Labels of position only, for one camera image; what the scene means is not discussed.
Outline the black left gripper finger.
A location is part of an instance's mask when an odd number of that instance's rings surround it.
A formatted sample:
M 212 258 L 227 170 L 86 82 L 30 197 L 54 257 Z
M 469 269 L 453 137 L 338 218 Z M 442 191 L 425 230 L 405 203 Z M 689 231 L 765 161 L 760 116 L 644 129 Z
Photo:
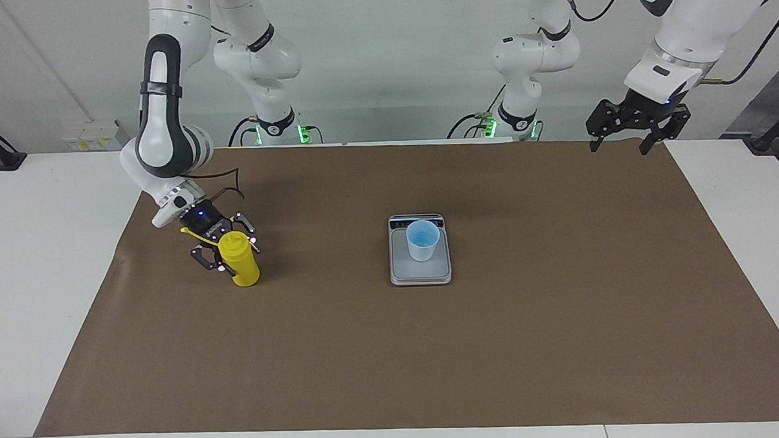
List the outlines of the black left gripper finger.
M 601 100 L 596 105 L 585 121 L 586 130 L 591 136 L 589 148 L 592 153 L 600 149 L 606 137 L 624 129 L 625 113 L 625 106 L 610 100 Z
M 686 104 L 679 104 L 673 109 L 672 114 L 667 118 L 664 126 L 660 126 L 660 121 L 650 119 L 648 122 L 648 134 L 640 144 L 640 154 L 648 154 L 654 145 L 666 141 L 666 139 L 676 139 L 679 133 L 685 127 L 691 116 Z

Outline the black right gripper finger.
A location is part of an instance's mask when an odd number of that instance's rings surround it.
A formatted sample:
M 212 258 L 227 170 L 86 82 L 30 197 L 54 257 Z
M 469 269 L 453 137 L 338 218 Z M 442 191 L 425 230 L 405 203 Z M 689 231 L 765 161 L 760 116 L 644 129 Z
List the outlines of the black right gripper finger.
M 244 215 L 244 214 L 234 214 L 231 216 L 231 222 L 233 224 L 241 224 L 243 227 L 242 233 L 247 236 L 247 239 L 249 243 L 251 243 L 251 247 L 255 253 L 260 253 L 260 248 L 258 247 L 258 240 L 256 238 L 256 227 L 253 226 L 250 220 Z
M 212 258 L 210 260 L 204 256 L 204 252 L 211 252 Z M 199 262 L 207 271 L 217 270 L 219 272 L 225 272 L 225 274 L 233 276 L 236 275 L 236 271 L 232 269 L 221 257 L 221 253 L 217 246 L 212 244 L 196 244 L 191 249 L 191 256 L 196 262 Z

